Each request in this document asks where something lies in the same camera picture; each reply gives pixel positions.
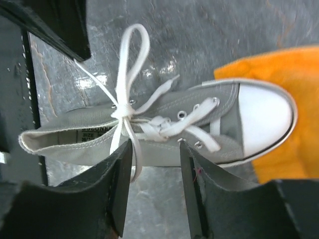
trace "white shoelace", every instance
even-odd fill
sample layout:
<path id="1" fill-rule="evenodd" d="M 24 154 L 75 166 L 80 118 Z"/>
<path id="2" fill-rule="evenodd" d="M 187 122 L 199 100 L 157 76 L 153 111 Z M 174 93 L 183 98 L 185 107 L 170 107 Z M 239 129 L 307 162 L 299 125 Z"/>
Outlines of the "white shoelace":
<path id="1" fill-rule="evenodd" d="M 130 41 L 135 30 L 140 32 L 142 44 L 136 62 L 129 72 L 127 72 Z M 116 85 L 117 100 L 95 76 L 86 70 L 84 63 L 79 63 L 74 60 L 75 63 L 93 79 L 93 81 L 102 89 L 102 91 L 105 92 L 105 94 L 117 107 L 117 109 L 111 114 L 111 117 L 118 119 L 119 123 L 116 126 L 113 135 L 110 154 L 119 147 L 121 135 L 126 134 L 126 132 L 123 131 L 124 125 L 129 138 L 132 140 L 136 159 L 136 169 L 133 177 L 131 177 L 131 182 L 134 182 L 142 171 L 143 156 L 139 139 L 164 142 L 170 137 L 176 136 L 181 132 L 186 131 L 198 138 L 210 152 L 218 151 L 220 149 L 218 143 L 209 133 L 205 132 L 199 127 L 192 125 L 206 117 L 214 108 L 218 106 L 218 103 L 213 98 L 207 98 L 193 112 L 179 122 L 172 122 L 169 118 L 163 118 L 161 116 L 154 117 L 152 120 L 147 122 L 145 119 L 132 119 L 133 116 L 147 111 L 161 95 L 165 94 L 171 88 L 173 81 L 179 77 L 178 75 L 173 79 L 166 81 L 163 85 L 157 88 L 157 90 L 144 105 L 137 110 L 134 110 L 130 104 L 130 89 L 149 54 L 149 50 L 150 38 L 144 26 L 141 24 L 134 24 L 125 30 L 120 48 L 120 62 Z M 137 124 L 142 129 L 143 133 L 135 133 L 132 129 L 131 123 Z"/>

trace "orange towel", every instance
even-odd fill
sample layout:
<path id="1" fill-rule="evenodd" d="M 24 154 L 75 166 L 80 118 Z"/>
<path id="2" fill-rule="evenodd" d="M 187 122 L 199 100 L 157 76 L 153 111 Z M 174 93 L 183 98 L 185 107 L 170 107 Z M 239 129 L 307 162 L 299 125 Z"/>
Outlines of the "orange towel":
<path id="1" fill-rule="evenodd" d="M 261 183 L 276 178 L 319 177 L 319 47 L 302 47 L 239 59 L 214 71 L 216 79 L 247 77 L 286 89 L 298 122 L 278 148 L 253 161 Z"/>

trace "sneaker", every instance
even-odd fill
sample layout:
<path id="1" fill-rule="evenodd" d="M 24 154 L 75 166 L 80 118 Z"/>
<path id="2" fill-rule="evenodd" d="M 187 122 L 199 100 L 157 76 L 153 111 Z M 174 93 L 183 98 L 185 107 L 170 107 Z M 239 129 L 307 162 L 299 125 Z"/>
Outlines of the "sneaker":
<path id="1" fill-rule="evenodd" d="M 142 36 L 141 50 L 127 72 L 130 39 Z M 20 145 L 32 154 L 95 165 L 129 138 L 135 151 L 134 181 L 142 166 L 180 166 L 179 143 L 187 141 L 221 166 L 251 161 L 283 143 L 297 121 L 293 98 L 277 85 L 252 79 L 207 81 L 183 92 L 169 92 L 178 76 L 151 96 L 130 98 L 131 85 L 147 58 L 150 39 L 135 24 L 125 30 L 120 50 L 117 100 L 86 69 L 112 103 L 60 115 L 37 130 L 23 132 Z"/>

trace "reflective surface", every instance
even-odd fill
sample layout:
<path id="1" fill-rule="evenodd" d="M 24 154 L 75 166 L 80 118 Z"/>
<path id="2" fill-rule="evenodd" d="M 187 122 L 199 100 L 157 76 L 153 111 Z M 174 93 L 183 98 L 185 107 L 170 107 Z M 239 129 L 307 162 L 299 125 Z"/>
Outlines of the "reflective surface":
<path id="1" fill-rule="evenodd" d="M 114 91 L 121 35 L 133 23 L 150 34 L 151 52 L 131 95 L 152 93 L 176 74 L 177 90 L 213 79 L 213 70 L 241 57 L 319 42 L 316 0 L 87 0 L 90 72 Z M 107 96 L 62 54 L 31 38 L 42 123 Z M 140 37 L 133 37 L 130 65 Z M 47 160 L 51 185 L 87 167 Z M 251 165 L 230 169 L 256 180 Z M 144 168 L 130 187 L 125 239 L 188 239 L 179 168 Z"/>

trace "shoe tongue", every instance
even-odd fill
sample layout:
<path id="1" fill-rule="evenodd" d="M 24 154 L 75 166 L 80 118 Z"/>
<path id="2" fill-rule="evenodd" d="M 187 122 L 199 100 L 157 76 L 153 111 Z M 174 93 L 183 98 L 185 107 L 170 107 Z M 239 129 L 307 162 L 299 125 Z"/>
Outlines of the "shoe tongue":
<path id="1" fill-rule="evenodd" d="M 210 124 L 202 126 L 201 129 L 211 135 L 228 136 L 242 145 L 243 139 L 241 126 L 239 104 L 238 99 L 236 99 L 233 107 L 227 114 L 222 116 L 220 119 L 212 121 Z"/>
<path id="2" fill-rule="evenodd" d="M 220 134 L 226 135 L 243 145 L 242 123 L 238 98 L 227 114 L 220 118 Z"/>

